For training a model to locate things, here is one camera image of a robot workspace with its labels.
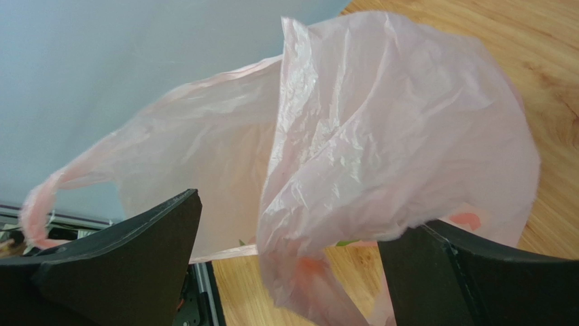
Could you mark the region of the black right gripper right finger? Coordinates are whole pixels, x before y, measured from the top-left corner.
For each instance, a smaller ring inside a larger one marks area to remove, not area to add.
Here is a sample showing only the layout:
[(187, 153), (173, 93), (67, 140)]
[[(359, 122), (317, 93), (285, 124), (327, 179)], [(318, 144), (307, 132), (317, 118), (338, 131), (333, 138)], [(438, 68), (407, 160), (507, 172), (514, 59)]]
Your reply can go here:
[(378, 244), (398, 325), (577, 325), (578, 262), (443, 221)]

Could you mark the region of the pink plastic bag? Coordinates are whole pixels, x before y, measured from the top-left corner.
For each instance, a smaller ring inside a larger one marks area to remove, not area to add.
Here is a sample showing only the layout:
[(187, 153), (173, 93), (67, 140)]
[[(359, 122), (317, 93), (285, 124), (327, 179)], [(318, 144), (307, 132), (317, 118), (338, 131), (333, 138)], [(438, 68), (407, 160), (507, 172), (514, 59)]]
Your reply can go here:
[(282, 55), (170, 91), (32, 189), (26, 239), (56, 246), (60, 189), (112, 181), (132, 215), (196, 188), (192, 261), (257, 254), (274, 303), (318, 325), (367, 324), (323, 254), (340, 241), (442, 219), (517, 244), (540, 158), (479, 40), (389, 12), (282, 26)]

